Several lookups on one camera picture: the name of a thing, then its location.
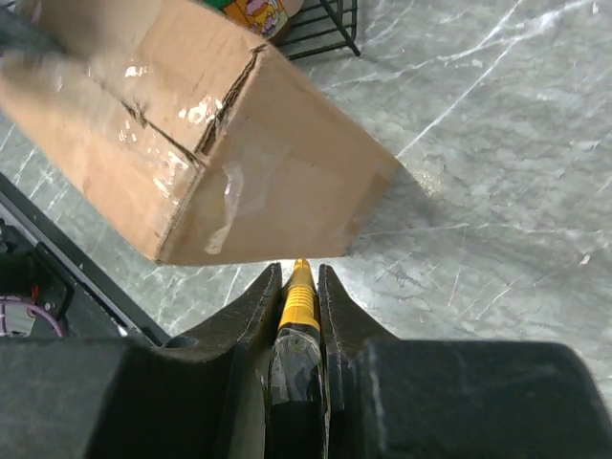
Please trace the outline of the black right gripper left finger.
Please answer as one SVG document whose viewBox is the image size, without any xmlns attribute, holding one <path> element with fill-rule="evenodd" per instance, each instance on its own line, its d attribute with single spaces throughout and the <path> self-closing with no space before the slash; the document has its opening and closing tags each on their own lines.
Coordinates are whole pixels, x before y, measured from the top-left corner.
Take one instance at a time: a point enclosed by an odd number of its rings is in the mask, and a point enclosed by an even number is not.
<svg viewBox="0 0 612 459">
<path fill-rule="evenodd" d="M 5 458 L 260 458 L 282 270 L 271 264 L 201 324 L 133 338 L 5 339 Z"/>
</svg>

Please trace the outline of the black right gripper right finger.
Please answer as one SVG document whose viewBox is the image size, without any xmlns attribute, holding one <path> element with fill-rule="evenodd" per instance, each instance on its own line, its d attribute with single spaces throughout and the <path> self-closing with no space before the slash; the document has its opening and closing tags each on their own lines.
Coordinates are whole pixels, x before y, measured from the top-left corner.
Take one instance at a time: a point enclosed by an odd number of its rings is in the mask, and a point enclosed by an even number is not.
<svg viewBox="0 0 612 459">
<path fill-rule="evenodd" d="M 318 272 L 333 458 L 607 458 L 585 363 L 546 341 L 400 339 Z"/>
</svg>

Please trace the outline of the yellow utility knife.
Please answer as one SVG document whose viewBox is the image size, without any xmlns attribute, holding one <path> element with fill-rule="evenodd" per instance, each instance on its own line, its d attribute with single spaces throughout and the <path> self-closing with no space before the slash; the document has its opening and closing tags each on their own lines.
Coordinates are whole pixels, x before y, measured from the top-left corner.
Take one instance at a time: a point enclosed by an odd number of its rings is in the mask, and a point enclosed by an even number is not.
<svg viewBox="0 0 612 459">
<path fill-rule="evenodd" d="M 269 363 L 268 401 L 270 405 L 319 402 L 323 373 L 321 325 L 307 260 L 296 260 L 284 295 Z"/>
</svg>

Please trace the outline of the brown cardboard express box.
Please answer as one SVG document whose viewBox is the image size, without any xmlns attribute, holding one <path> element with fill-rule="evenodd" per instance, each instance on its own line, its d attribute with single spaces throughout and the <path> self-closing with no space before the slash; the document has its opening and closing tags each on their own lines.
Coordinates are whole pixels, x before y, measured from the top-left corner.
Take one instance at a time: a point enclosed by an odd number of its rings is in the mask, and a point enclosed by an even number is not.
<svg viewBox="0 0 612 459">
<path fill-rule="evenodd" d="M 273 45 L 192 1 L 18 1 L 1 107 L 147 258 L 347 252 L 399 162 Z"/>
</svg>

